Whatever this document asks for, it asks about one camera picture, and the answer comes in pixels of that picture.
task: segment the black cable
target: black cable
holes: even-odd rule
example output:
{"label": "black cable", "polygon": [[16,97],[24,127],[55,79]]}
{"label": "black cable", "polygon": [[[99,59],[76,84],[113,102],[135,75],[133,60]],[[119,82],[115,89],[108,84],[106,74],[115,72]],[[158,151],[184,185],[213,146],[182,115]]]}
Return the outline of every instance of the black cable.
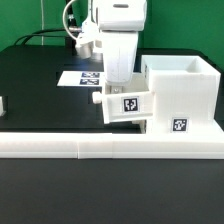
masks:
{"label": "black cable", "polygon": [[15,41],[14,45],[17,45],[17,43],[18,43],[20,40],[24,39],[24,38],[30,40],[30,39],[33,38],[33,37],[57,37],[57,38],[65,38],[65,37],[68,37],[68,36],[62,36],[62,35],[61,35],[61,36],[57,36],[57,35],[30,34],[30,35],[25,35],[25,36],[22,36],[22,37],[18,38],[18,39]]}
{"label": "black cable", "polygon": [[35,34],[42,34],[42,33],[52,33],[52,32],[61,32],[65,31],[64,28],[56,28],[56,29],[45,29],[45,30],[38,30],[31,35],[27,35],[26,39],[21,43],[22,45],[25,45]]}

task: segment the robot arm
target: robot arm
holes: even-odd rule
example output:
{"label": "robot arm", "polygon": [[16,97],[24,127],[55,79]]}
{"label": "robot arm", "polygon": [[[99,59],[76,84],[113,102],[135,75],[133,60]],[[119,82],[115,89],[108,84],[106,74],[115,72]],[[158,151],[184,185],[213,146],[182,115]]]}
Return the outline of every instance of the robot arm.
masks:
{"label": "robot arm", "polygon": [[144,28],[146,7],[146,0],[99,3],[96,22],[102,36],[105,79],[110,86],[126,86],[132,79],[138,31]]}
{"label": "robot arm", "polygon": [[77,42],[79,55],[87,58],[91,56],[96,36],[100,36],[105,80],[109,86],[126,86],[132,79],[138,31],[144,28],[146,5],[146,0],[88,1],[88,17],[83,22],[82,33],[73,39]]}

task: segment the white box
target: white box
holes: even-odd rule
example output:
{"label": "white box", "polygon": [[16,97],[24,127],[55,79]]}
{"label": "white box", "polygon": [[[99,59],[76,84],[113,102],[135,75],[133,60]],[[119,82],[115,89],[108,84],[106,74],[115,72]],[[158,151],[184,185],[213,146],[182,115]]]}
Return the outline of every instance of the white box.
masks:
{"label": "white box", "polygon": [[213,130],[220,80],[217,70],[199,56],[143,56],[141,69],[154,94],[148,132],[171,133],[175,119],[187,122],[183,124],[187,133]]}

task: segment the cable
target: cable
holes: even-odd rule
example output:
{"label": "cable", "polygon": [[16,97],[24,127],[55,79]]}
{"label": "cable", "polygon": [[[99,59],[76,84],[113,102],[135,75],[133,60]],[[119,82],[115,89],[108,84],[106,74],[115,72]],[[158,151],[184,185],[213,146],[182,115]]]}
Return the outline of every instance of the cable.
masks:
{"label": "cable", "polygon": [[73,39],[73,40],[77,40],[77,38],[75,36],[72,35],[72,33],[70,32],[69,28],[68,28],[68,25],[66,23],[66,13],[67,13],[67,10],[69,9],[69,7],[75,2],[76,0],[71,0],[64,8],[64,11],[63,11],[63,16],[62,16],[62,20],[63,20],[63,25],[64,25],[64,28],[66,30],[66,32],[68,33],[68,35]]}
{"label": "cable", "polygon": [[29,38],[29,39],[31,39],[31,38],[33,38],[33,37],[57,37],[57,38],[65,38],[65,37],[68,37],[68,36],[62,36],[62,35],[61,35],[61,36],[57,36],[57,35],[30,34],[30,35],[25,35],[25,36],[22,36],[22,37],[18,38],[18,39],[15,41],[14,45],[17,45],[18,42],[19,42],[20,40],[24,39],[24,38]]}
{"label": "cable", "polygon": [[32,33],[31,35],[27,35],[27,38],[21,44],[25,45],[32,38],[32,35],[35,35],[35,34],[61,32],[61,31],[65,31],[65,29],[64,28],[56,28],[56,29],[38,30],[38,31]]}

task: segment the green background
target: green background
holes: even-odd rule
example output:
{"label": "green background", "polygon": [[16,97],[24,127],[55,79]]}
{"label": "green background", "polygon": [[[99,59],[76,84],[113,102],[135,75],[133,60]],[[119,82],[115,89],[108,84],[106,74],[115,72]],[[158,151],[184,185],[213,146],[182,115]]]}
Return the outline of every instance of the green background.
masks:
{"label": "green background", "polygon": [[[44,27],[62,27],[63,0],[43,0]],[[80,23],[87,14],[87,0],[74,5]],[[140,34],[140,47],[188,48],[202,51],[224,69],[223,0],[153,0],[148,1],[147,21]],[[0,50],[23,35],[42,28],[40,0],[0,1]],[[34,38],[30,44],[42,44]],[[61,45],[62,39],[44,39],[44,44]]]}

